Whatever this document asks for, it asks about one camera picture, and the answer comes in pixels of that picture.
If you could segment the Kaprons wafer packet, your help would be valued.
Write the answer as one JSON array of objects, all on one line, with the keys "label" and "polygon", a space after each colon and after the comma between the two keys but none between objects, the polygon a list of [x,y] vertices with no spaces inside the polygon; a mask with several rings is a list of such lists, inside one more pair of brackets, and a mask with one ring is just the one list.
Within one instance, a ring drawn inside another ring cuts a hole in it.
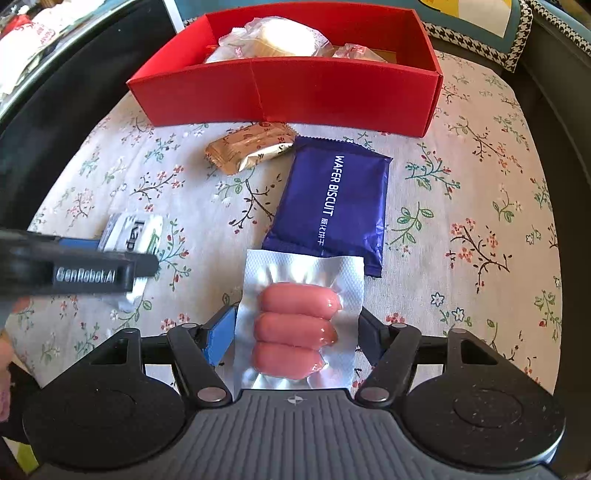
[{"label": "Kaprons wafer packet", "polygon": [[[100,238],[101,251],[156,254],[163,230],[163,218],[148,213],[118,212],[109,216]],[[136,278],[132,290],[110,296],[107,301],[123,312],[131,312],[140,303],[148,279]]]}]

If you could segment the pink sausages vacuum pack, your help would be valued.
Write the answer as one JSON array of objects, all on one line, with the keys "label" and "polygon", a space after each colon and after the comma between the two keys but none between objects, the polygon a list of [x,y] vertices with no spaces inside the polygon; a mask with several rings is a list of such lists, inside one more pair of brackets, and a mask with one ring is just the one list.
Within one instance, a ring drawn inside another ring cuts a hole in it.
[{"label": "pink sausages vacuum pack", "polygon": [[364,293],[361,257],[249,250],[235,323],[233,388],[351,388]]}]

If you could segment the brown biscuit packet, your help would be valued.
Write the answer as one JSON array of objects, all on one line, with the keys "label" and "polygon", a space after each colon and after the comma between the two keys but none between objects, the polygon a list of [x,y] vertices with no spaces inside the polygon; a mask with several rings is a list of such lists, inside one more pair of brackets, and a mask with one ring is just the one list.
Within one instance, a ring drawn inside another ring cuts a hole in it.
[{"label": "brown biscuit packet", "polygon": [[236,175],[283,155],[297,132],[280,122],[259,122],[221,137],[205,148],[205,157],[225,175]]}]

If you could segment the blue wafer biscuit packet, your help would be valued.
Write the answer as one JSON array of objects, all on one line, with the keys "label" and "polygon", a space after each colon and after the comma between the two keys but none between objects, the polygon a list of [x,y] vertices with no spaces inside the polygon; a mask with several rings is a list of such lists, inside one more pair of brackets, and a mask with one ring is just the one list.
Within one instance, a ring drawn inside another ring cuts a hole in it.
[{"label": "blue wafer biscuit packet", "polygon": [[355,143],[298,136],[263,249],[361,257],[365,274],[380,278],[391,162]]}]

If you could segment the round bread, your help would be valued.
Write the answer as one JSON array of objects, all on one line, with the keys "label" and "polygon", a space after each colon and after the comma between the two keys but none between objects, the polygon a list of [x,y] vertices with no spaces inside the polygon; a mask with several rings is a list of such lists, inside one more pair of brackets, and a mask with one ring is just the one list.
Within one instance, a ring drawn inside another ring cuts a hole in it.
[{"label": "round bread", "polygon": [[205,63],[269,57],[318,57],[332,51],[320,31],[283,17],[254,18],[218,39]]}]

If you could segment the mooncake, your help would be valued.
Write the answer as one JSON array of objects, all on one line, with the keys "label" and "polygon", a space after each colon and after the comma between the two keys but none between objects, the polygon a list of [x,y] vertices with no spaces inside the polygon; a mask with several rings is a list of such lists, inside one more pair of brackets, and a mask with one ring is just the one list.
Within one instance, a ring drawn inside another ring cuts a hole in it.
[{"label": "mooncake", "polygon": [[325,51],[324,56],[329,58],[375,61],[390,64],[398,63],[397,53],[394,51],[370,49],[367,46],[353,43],[329,47],[329,49]]}]

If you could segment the black side table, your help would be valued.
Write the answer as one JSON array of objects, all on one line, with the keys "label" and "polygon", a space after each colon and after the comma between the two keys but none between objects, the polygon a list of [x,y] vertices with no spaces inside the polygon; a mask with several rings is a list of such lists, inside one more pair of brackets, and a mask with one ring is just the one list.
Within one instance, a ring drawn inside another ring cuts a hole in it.
[{"label": "black side table", "polygon": [[1,123],[1,224],[24,230],[130,76],[174,33],[161,1],[134,1],[60,54]]}]

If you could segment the floral tablecloth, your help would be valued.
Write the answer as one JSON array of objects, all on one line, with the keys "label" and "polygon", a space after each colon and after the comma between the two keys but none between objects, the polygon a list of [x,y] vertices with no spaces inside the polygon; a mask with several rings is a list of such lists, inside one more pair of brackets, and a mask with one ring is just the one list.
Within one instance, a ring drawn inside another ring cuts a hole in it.
[{"label": "floral tablecloth", "polygon": [[[383,275],[365,304],[428,335],[463,327],[547,389],[559,369],[562,301],[547,181],[521,107],[490,69],[438,56],[444,73],[421,139],[301,125],[389,156]],[[115,212],[163,218],[160,271],[121,311],[89,297],[24,299],[6,330],[47,383],[116,331],[157,335],[201,323],[242,293],[245,252],[259,247],[290,172],[283,156],[235,176],[206,161],[228,124],[156,128],[131,96],[91,131],[31,222],[33,231],[97,238]]]}]

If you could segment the red white plastic bag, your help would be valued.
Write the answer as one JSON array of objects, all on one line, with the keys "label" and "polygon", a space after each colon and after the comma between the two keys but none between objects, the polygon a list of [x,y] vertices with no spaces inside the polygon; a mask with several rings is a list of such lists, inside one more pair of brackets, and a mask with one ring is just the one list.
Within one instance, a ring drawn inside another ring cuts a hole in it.
[{"label": "red white plastic bag", "polygon": [[15,26],[1,38],[1,97],[8,96],[33,58],[76,21],[103,1],[62,1],[42,9],[32,20]]}]

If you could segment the red cardboard box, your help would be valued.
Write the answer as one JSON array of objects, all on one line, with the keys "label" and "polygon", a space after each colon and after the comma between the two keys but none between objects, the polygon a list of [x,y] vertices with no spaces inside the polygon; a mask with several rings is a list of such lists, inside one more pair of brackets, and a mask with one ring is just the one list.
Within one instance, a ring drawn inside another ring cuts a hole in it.
[{"label": "red cardboard box", "polygon": [[[205,61],[231,28],[280,16],[336,46],[360,44],[393,63],[322,57]],[[412,9],[351,2],[281,2],[198,17],[127,82],[155,126],[229,121],[332,125],[424,136],[444,82]]]}]

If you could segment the blue lion sofa cover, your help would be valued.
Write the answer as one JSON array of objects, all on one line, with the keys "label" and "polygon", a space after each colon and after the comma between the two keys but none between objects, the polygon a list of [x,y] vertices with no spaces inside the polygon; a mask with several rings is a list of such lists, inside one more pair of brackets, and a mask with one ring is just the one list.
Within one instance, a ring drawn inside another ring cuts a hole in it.
[{"label": "blue lion sofa cover", "polygon": [[429,35],[513,71],[525,50],[535,14],[545,17],[585,53],[590,34],[566,13],[543,1],[389,1],[413,9]]}]

